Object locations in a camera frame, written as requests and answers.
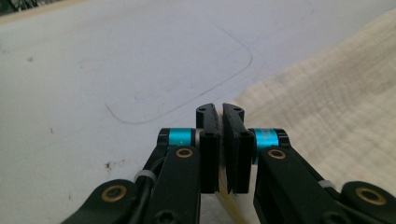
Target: screw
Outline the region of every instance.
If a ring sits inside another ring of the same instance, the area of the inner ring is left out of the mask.
[[[156,224],[177,224],[177,216],[172,211],[161,211],[157,213],[156,217]]]
[[[337,212],[327,212],[322,216],[323,224],[350,224],[349,219]]]

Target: white table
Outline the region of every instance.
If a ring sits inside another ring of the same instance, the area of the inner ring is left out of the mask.
[[[69,0],[0,18],[0,223],[57,223],[133,179],[162,127],[358,31],[394,1]],[[204,197],[202,223],[228,223]]]

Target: fabric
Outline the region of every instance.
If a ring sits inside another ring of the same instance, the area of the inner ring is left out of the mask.
[[[248,88],[232,104],[246,110],[246,127],[283,128],[292,146],[338,191],[361,180],[396,195],[395,21],[396,9]],[[239,203],[254,211],[251,202]],[[247,219],[257,222],[252,215]]]

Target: black cable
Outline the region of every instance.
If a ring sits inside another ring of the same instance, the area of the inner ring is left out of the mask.
[[[12,10],[14,10],[14,12],[18,11],[18,8],[15,7],[14,3],[11,0],[7,0],[7,2],[11,6]]]
[[[165,160],[165,157],[162,157],[158,160],[156,160],[152,165],[150,166],[149,170],[153,172],[154,174],[158,175],[159,171],[161,170],[163,166],[163,162]],[[136,209],[133,211],[132,216],[128,222],[128,224],[139,224],[143,221],[144,215],[146,213],[146,208],[149,205],[149,198],[151,196],[151,190],[154,187],[154,182],[151,178],[147,176],[139,176],[136,179],[136,185],[142,186],[141,190],[139,190],[141,193],[139,193],[139,205],[136,207]]]

